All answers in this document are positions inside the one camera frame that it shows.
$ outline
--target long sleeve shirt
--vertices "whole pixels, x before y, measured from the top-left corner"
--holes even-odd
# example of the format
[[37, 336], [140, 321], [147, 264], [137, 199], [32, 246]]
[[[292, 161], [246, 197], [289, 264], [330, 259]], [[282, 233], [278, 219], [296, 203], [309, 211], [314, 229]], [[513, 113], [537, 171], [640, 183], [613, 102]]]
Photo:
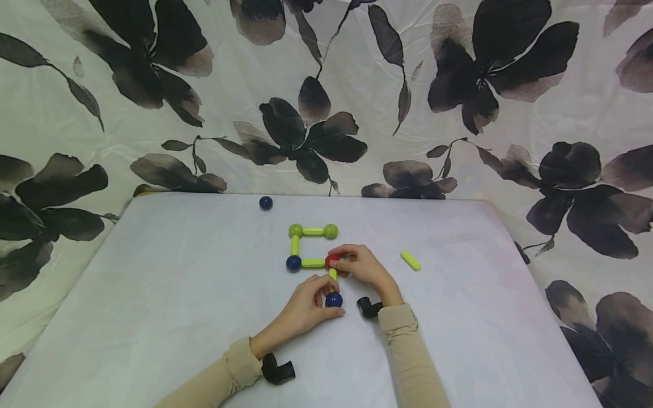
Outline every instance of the long sleeve shirt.
[[[379, 324], [392, 355], [402, 408], [449, 408], [449, 400], [410, 305], [384, 307]], [[154, 408], [217, 408], [261, 376], [261, 362], [249, 348], [249, 337], [229, 347], [218, 361], [163, 398]]]

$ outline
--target hand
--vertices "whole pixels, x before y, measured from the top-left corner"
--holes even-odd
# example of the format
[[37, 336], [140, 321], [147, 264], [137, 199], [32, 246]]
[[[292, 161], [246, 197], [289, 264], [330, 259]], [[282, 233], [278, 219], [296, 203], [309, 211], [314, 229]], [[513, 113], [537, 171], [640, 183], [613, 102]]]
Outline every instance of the hand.
[[260, 333], [251, 338], [249, 346], [259, 360], [287, 340], [306, 333], [318, 323], [345, 314], [341, 307], [322, 307], [322, 293], [329, 287], [340, 292], [338, 282], [329, 275], [313, 275], [301, 282], [281, 313]]
[[340, 260], [332, 261], [330, 267], [337, 269], [343, 277], [351, 274], [370, 284], [379, 293], [384, 306], [404, 304], [397, 282], [365, 245], [345, 244], [328, 253], [341, 256]]

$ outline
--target floral fabric backdrop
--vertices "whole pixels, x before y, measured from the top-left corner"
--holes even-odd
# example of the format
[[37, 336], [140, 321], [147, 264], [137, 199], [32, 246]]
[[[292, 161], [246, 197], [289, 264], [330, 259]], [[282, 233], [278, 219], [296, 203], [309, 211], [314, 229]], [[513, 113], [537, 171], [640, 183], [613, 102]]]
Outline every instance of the floral fabric backdrop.
[[0, 0], [0, 391], [172, 190], [489, 200], [602, 404], [653, 407], [649, 3]]

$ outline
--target right hand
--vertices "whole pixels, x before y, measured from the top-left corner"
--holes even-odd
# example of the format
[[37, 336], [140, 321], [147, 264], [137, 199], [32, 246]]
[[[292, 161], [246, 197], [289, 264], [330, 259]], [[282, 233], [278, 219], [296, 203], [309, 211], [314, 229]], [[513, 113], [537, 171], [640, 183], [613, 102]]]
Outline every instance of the right hand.
[[331, 262], [331, 268], [337, 269], [341, 276], [351, 274], [359, 281], [371, 285], [379, 293], [384, 306], [404, 303], [394, 278], [365, 245], [349, 243], [328, 253], [340, 256], [340, 260]]

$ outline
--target black curved connector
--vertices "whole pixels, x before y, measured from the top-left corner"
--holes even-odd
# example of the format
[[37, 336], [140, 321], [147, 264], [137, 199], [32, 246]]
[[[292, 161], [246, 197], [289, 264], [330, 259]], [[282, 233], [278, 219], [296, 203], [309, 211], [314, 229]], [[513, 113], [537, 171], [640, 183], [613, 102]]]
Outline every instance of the black curved connector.
[[281, 385], [295, 377], [293, 362], [288, 361], [282, 366], [277, 366], [277, 359], [272, 353], [263, 357], [262, 371], [263, 377], [265, 377], [270, 384], [274, 385]]
[[372, 304], [370, 298], [367, 296], [358, 299], [356, 304], [360, 309], [360, 314], [363, 315], [365, 319], [376, 318], [379, 315], [379, 310], [383, 308], [383, 304], [381, 302]]

